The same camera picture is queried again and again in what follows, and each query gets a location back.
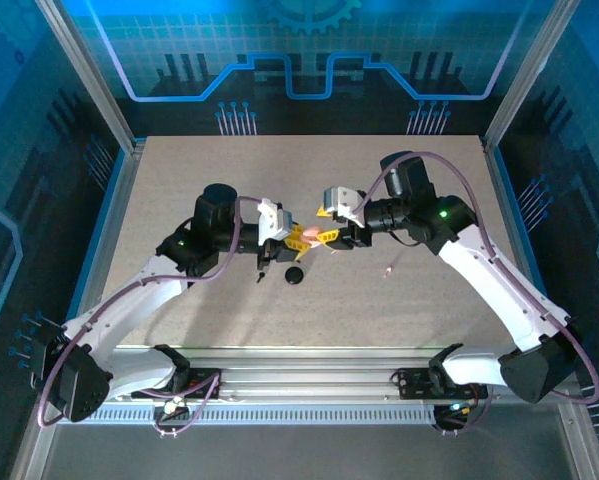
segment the gear graphic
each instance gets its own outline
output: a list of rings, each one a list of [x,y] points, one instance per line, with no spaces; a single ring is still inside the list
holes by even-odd
[[[25,48],[38,28],[34,0],[0,0],[0,30],[15,48]]]
[[[342,19],[350,20],[352,10],[361,6],[360,0],[263,0],[268,20],[279,28],[288,27],[294,34],[303,31],[326,33],[328,27],[339,28]]]

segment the glass wall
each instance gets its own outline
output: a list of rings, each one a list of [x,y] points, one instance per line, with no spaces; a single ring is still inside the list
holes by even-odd
[[[0,2],[0,478],[36,397],[28,338],[65,319],[117,152],[34,2]]]
[[[581,2],[500,152],[545,288],[591,324],[599,368],[599,0]]]
[[[137,136],[483,134],[550,0],[66,0]]]

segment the ventilated strip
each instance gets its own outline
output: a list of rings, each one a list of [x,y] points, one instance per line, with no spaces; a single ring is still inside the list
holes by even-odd
[[[209,405],[200,425],[428,425],[432,405]],[[103,405],[79,424],[142,425],[154,420],[153,405]],[[185,422],[179,415],[166,425]]]

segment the black cable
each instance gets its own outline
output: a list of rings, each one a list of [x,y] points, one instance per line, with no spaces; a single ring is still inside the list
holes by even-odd
[[[388,235],[390,235],[396,242],[400,243],[401,245],[403,245],[404,247],[417,247],[419,245],[421,245],[421,242],[415,242],[415,243],[404,243],[395,232],[388,232]]]

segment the beige table surface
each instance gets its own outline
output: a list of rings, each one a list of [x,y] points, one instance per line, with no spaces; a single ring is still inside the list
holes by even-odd
[[[150,137],[116,246],[105,294],[136,273],[210,183],[282,202],[304,225],[332,227],[315,212],[332,185],[367,190],[379,160],[401,150],[446,156],[471,182],[487,226],[512,258],[484,155],[474,136]],[[449,171],[426,162],[440,195],[463,190]],[[386,195],[382,186],[375,199]],[[245,221],[256,221],[247,205]],[[402,233],[404,240],[407,234]],[[331,255],[320,247],[302,262],[304,281],[284,281],[289,264],[271,264],[256,284],[256,260],[236,256],[216,282],[195,285],[133,331],[124,344],[193,346],[402,346],[502,343],[509,336],[463,278],[425,247],[405,249],[388,235],[374,246]]]

